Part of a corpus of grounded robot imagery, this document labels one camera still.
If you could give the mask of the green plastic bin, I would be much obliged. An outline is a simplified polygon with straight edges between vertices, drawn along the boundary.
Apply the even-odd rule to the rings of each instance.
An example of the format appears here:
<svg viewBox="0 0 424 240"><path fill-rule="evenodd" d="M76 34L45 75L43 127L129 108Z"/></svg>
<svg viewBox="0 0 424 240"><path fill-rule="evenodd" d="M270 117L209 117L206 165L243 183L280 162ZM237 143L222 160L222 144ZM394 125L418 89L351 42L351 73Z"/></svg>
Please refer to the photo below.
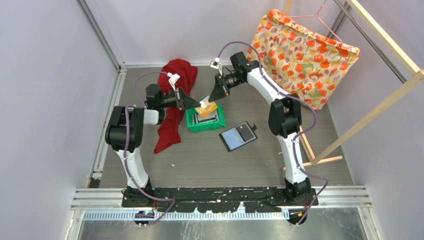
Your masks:
<svg viewBox="0 0 424 240"><path fill-rule="evenodd" d="M187 110L185 115L187 127L192 133L215 131L227 126L223 108L219 103L217 109L205 117L200 116L194 108Z"/></svg>

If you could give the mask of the black card holder wallet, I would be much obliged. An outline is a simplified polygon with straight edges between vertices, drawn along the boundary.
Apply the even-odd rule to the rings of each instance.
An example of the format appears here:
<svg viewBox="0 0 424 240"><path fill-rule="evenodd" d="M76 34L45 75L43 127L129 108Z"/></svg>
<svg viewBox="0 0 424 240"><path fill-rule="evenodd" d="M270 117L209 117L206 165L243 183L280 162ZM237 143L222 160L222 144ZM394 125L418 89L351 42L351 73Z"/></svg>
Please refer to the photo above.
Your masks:
<svg viewBox="0 0 424 240"><path fill-rule="evenodd" d="M244 145L255 141L258 136L256 134L257 126L251 126L247 121L221 132L218 136L223 142L226 150L232 152Z"/></svg>

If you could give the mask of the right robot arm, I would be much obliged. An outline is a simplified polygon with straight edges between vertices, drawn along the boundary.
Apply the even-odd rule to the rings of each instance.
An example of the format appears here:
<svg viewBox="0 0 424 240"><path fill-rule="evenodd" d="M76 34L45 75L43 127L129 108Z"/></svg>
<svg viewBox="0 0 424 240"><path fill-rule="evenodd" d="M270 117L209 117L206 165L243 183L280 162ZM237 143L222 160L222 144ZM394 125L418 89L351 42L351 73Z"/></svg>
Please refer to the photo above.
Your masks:
<svg viewBox="0 0 424 240"><path fill-rule="evenodd" d="M268 127L277 137L285 164L284 195L291 205L299 205L311 192L309 177L300 152L301 103L296 94L288 94L269 80L257 60L249 61L243 52L230 57L233 72L216 74L209 101L214 102L230 95L230 89L243 83L254 87L269 104Z"/></svg>

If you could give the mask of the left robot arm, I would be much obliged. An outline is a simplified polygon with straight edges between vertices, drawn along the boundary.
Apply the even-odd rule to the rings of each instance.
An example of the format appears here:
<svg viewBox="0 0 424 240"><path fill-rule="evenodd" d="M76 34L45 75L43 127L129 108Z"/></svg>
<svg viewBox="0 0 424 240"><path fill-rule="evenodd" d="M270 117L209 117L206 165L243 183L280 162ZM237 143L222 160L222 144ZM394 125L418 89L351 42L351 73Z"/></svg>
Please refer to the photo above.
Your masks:
<svg viewBox="0 0 424 240"><path fill-rule="evenodd" d="M166 110L188 110L201 106L201 103L184 92L182 87L165 93L157 84L146 87L145 107L115 106L105 132L105 142L119 156L127 177L127 187L123 194L134 196L141 207L153 202L150 177L141 157L140 146L145 125L160 125Z"/></svg>

